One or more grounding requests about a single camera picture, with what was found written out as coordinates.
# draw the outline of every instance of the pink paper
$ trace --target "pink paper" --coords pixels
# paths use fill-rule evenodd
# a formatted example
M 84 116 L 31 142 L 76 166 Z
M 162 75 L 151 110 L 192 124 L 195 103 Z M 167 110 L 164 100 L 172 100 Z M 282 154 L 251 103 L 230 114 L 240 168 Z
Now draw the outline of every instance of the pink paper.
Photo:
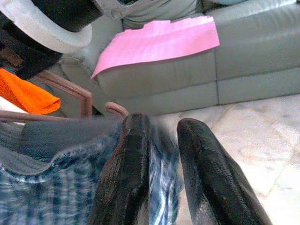
M 183 57 L 218 45 L 218 33 L 211 16 L 173 23 L 152 21 L 142 29 L 117 34 L 101 53 L 92 78 L 108 68 Z

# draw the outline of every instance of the black object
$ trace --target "black object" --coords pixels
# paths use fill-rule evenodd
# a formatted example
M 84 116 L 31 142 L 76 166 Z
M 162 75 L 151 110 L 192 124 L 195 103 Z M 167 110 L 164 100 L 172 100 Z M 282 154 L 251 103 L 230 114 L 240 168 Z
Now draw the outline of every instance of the black object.
M 187 201 L 194 225 L 271 225 L 240 166 L 208 126 L 177 126 Z
M 90 211 L 89 225 L 149 224 L 150 122 L 130 114 L 120 143 L 106 162 Z
M 102 16 L 90 0 L 32 0 L 46 16 L 62 28 L 79 32 Z
M 61 56 L 31 39 L 0 12 L 0 67 L 8 67 L 27 80 L 54 65 Z

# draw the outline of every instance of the marble floor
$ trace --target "marble floor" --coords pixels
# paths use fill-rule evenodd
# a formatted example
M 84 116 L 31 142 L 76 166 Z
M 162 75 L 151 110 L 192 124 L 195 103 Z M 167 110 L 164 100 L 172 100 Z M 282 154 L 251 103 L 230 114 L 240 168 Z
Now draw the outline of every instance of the marble floor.
M 205 122 L 240 164 L 274 225 L 300 224 L 300 95 L 159 116 L 172 134 L 182 118 Z M 177 225 L 192 225 L 185 190 Z

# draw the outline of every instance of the orange cloth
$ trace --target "orange cloth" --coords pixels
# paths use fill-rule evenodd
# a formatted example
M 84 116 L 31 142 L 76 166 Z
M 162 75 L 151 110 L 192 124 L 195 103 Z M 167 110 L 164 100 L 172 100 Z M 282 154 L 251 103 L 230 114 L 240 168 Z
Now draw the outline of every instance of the orange cloth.
M 0 96 L 32 114 L 44 115 L 60 108 L 58 97 L 2 68 Z

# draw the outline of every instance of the white plastic rim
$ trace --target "white plastic rim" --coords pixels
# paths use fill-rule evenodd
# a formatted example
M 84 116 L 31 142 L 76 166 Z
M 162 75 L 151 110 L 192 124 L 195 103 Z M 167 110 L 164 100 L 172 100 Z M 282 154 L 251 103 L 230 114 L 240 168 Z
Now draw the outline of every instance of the white plastic rim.
M 29 37 L 59 53 L 74 53 L 92 40 L 91 25 L 70 32 L 49 19 L 31 0 L 0 0 L 0 11 Z

